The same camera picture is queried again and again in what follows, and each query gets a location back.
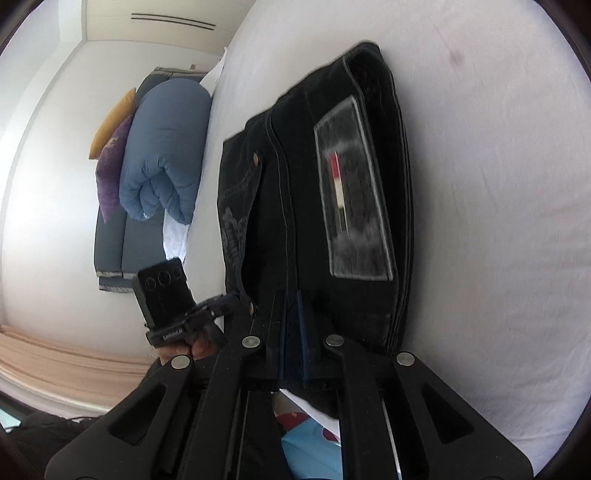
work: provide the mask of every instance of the silver screw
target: silver screw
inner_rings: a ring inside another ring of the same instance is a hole
[[[403,367],[410,367],[414,363],[414,355],[408,352],[400,352],[396,361]]]
[[[191,365],[191,359],[187,355],[177,355],[173,358],[173,361],[171,361],[170,364],[174,369],[182,370]]]
[[[328,346],[341,346],[345,342],[345,339],[340,335],[329,335],[326,337],[326,344]]]
[[[244,337],[242,339],[242,346],[246,348],[256,348],[261,344],[261,339],[259,337],[255,337],[254,335]]]

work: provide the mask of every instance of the mattress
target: mattress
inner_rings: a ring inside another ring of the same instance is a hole
[[[212,106],[185,269],[223,291],[222,144],[361,40],[404,117],[415,258],[404,347],[539,471],[591,395],[591,83],[530,0],[258,0]]]

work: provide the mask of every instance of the curtain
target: curtain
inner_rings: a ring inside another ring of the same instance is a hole
[[[0,326],[0,376],[43,397],[96,411],[106,412],[123,400],[152,361],[50,342]]]

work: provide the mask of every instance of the rolled blue blanket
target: rolled blue blanket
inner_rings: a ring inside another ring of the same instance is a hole
[[[150,90],[129,131],[119,201],[129,216],[146,220],[163,205],[185,225],[201,180],[212,99],[188,79],[171,79]]]

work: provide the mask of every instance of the human hand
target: human hand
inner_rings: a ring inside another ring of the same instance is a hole
[[[156,349],[156,353],[160,358],[160,363],[163,365],[172,360],[177,355],[192,356],[194,360],[201,360],[210,355],[215,355],[218,352],[217,345],[208,338],[200,334],[192,345],[186,343],[171,343],[170,345],[161,346]]]

